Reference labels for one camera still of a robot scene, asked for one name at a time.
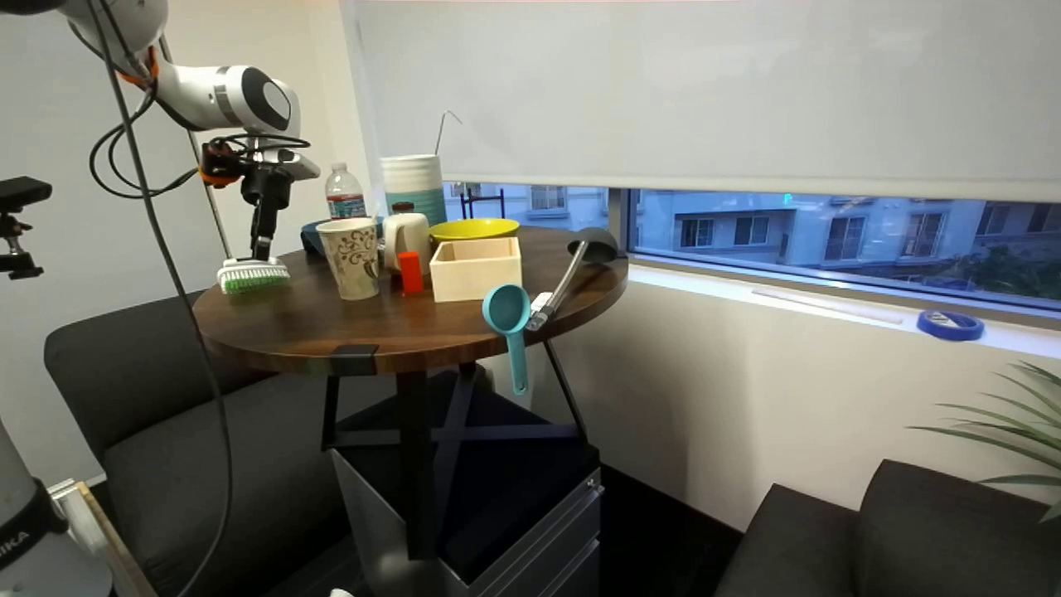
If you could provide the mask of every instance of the blue handle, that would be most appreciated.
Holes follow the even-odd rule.
[[[525,356],[525,331],[505,336],[507,365],[512,365],[512,390],[527,394],[527,356]]]

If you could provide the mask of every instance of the black chair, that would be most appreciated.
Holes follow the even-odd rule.
[[[458,199],[461,199],[461,219],[473,219],[473,203],[497,203],[505,219],[505,188],[497,188],[495,196],[481,196],[481,185],[458,185]]]
[[[158,593],[207,553],[225,493],[220,400],[180,298],[57,327],[45,371],[106,472],[100,502]],[[324,378],[208,360],[228,413],[225,541],[194,593],[318,593],[358,565],[335,472],[323,452]],[[344,406],[391,394],[349,381]]]

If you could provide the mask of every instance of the bottle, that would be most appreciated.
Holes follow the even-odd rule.
[[[344,162],[335,162],[324,181],[332,219],[366,219],[366,196]]]

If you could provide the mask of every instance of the cup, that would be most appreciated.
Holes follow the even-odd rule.
[[[328,219],[318,224],[339,298],[363,303],[377,293],[374,219]]]
[[[385,155],[388,209],[411,203],[428,224],[444,221],[440,167],[433,154]]]
[[[422,274],[428,274],[431,234],[428,234],[426,211],[391,211],[385,219],[385,258],[388,258],[388,269],[398,269],[398,252],[417,252]]]

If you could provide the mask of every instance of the yellow box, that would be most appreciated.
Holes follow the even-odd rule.
[[[525,284],[521,239],[440,243],[433,250],[433,303],[473,303],[497,284]]]

